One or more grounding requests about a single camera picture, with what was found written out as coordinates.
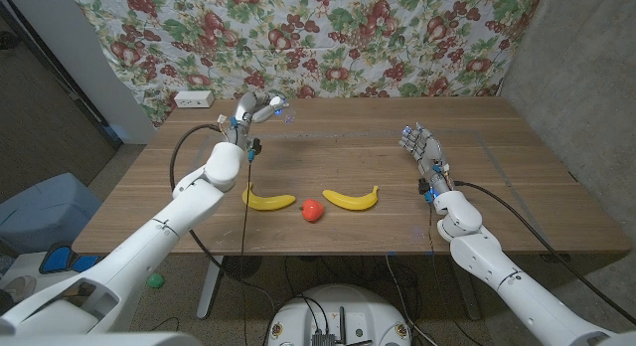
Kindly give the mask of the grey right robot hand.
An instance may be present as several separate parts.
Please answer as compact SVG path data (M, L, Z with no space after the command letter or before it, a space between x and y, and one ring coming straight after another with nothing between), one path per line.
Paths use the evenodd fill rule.
M399 145L415 159L419 173L434 192L441 194L453 189L446 156L430 130L419 123L415 127L407 125L401 133Z

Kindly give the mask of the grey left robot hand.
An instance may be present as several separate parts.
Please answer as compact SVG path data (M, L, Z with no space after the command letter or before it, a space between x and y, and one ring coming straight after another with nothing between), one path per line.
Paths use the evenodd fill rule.
M288 101L278 94L245 93L238 100L236 111L230 117L230 127L226 132L227 142L247 150L250 127L255 123L266 122L287 107Z

